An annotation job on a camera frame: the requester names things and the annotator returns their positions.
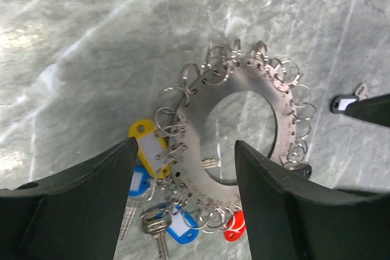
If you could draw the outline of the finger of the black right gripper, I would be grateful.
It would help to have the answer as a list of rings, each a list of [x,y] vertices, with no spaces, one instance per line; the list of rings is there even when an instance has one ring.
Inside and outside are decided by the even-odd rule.
[[[384,127],[390,126],[390,96],[384,94],[354,102],[344,114],[354,119]]]

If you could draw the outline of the round metal key organizer disc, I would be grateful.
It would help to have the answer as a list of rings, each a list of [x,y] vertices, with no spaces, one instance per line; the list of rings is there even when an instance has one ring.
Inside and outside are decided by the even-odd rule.
[[[171,167],[175,193],[169,210],[193,213],[197,229],[228,229],[242,210],[234,143],[248,139],[266,158],[296,172],[305,163],[316,107],[297,63],[271,57],[264,41],[248,55],[241,41],[211,48],[202,63],[187,63],[175,105],[155,111],[155,134],[168,142],[161,157]]]

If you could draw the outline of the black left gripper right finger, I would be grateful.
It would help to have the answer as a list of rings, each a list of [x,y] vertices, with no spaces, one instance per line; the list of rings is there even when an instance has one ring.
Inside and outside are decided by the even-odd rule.
[[[252,259],[388,259],[389,194],[330,189],[244,141],[235,168]]]

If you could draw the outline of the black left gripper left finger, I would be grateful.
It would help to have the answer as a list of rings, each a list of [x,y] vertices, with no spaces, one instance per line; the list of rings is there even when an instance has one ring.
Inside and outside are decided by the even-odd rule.
[[[112,259],[138,144],[101,154],[16,189],[1,190],[2,259]]]

